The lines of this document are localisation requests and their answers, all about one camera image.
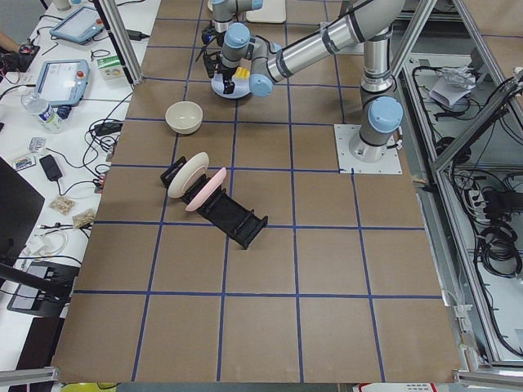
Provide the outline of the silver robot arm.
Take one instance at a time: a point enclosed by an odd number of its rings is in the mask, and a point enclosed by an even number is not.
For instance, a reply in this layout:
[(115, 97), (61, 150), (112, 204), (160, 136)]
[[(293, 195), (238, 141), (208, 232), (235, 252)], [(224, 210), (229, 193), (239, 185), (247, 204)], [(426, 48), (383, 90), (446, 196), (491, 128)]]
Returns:
[(272, 93), (273, 86), (301, 70), (358, 43), (364, 46), (364, 75), (360, 94), (364, 120), (349, 142), (352, 156), (375, 163), (387, 150), (387, 143), (401, 124), (403, 108), (389, 92), (394, 78), (390, 67), (393, 21), (403, 10), (402, 1), (358, 1), (333, 22), (314, 33), (280, 47), (257, 36), (234, 20), (244, 11), (262, 8), (261, 1), (214, 1), (212, 21), (202, 31), (204, 46), (216, 42), (218, 51), (201, 49), (199, 55), (209, 78), (222, 77), (224, 94), (235, 90), (233, 76), (242, 60), (251, 63), (250, 92), (259, 97)]
[(201, 33), (202, 42), (208, 45), (213, 39), (223, 45), (226, 31), (234, 23), (235, 17), (244, 11), (262, 8), (262, 0), (212, 0), (212, 21)]

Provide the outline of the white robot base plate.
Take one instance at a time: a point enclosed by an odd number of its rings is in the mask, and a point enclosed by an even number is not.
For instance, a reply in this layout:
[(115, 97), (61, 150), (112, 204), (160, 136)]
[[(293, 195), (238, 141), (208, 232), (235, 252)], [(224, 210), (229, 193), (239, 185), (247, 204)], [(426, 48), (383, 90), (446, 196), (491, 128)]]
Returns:
[(366, 149), (364, 146), (358, 148), (361, 156), (376, 158), (376, 162), (361, 161), (359, 155), (353, 151), (355, 142), (351, 142), (359, 136), (359, 124), (334, 124), (334, 138), (337, 150), (338, 168), (345, 174), (366, 175), (401, 175), (403, 173), (399, 151), (394, 136), (390, 136), (387, 144), (375, 149)]

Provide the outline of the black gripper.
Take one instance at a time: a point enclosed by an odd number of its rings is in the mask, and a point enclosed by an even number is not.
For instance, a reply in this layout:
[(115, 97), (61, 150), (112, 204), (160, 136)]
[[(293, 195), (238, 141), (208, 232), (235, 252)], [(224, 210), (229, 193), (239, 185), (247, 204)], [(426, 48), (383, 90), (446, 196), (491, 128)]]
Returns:
[(240, 65), (241, 58), (238, 56), (228, 57), (221, 51), (212, 53), (204, 52), (203, 64), (207, 71), (208, 77), (213, 78), (214, 74), (222, 74), (223, 80), (231, 80), (235, 71)]
[(217, 32), (213, 24), (209, 24), (202, 30), (202, 42), (204, 46), (209, 46), (216, 42), (218, 46), (223, 45), (223, 33)]

